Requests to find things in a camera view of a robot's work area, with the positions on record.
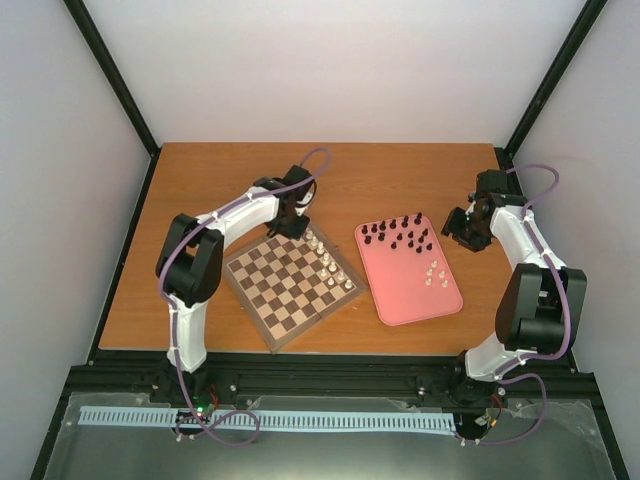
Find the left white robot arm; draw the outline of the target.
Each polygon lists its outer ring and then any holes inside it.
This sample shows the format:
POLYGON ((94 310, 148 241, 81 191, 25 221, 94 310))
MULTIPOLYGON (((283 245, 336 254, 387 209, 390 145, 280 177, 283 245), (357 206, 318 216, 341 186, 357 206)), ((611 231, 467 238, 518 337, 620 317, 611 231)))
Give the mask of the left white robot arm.
POLYGON ((206 309, 221 281, 225 249, 260 225, 270 236, 299 239, 310 222, 305 211, 315 186, 314 176, 294 165, 284 177, 263 177, 212 212, 179 214, 171 222, 156 275, 170 314, 167 358, 180 370, 172 388, 184 401, 197 402, 208 390, 207 376, 197 369, 207 356, 206 309))

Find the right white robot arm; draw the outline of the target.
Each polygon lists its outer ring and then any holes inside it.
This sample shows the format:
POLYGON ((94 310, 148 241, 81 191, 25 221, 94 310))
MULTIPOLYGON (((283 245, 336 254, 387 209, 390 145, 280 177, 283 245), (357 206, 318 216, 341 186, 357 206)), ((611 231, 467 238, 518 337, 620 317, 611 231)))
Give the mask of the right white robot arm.
POLYGON ((442 229, 474 253, 497 240, 512 268, 494 332, 460 356, 461 372, 476 382, 499 382, 531 360, 564 357, 577 336, 587 289, 585 273, 568 267, 544 239, 535 201, 509 190, 512 173, 479 173, 469 207, 454 208, 442 229))

